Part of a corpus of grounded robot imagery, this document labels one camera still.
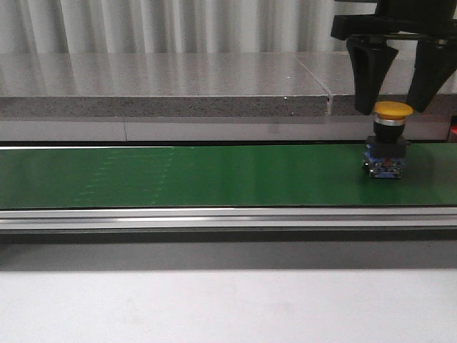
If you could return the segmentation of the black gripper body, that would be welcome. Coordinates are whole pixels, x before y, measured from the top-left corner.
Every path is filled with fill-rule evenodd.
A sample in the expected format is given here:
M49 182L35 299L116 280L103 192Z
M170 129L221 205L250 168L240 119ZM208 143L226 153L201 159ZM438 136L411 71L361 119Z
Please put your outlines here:
M336 15L333 18L331 36L346 40L352 35L393 34L400 31L429 36L456 36L456 20L446 23L406 21L375 15Z

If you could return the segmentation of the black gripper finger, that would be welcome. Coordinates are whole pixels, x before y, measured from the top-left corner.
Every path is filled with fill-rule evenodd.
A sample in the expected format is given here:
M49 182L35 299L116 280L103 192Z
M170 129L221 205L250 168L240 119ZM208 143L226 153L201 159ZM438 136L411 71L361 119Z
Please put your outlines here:
M346 47L353 69L355 109L369 115L398 50L388 46L385 40L373 43L368 37L347 39Z
M455 71L456 39L420 40L406 103L424 112Z

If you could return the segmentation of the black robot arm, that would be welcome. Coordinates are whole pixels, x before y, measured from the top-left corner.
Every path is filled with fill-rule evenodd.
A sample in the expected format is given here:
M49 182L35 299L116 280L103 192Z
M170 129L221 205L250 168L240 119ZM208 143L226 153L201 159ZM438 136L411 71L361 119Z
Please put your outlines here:
M407 105L423 112L456 71L455 1L377 1L372 14L336 15L331 36L346 42L355 108L370 114L398 50L389 40L416 41Z

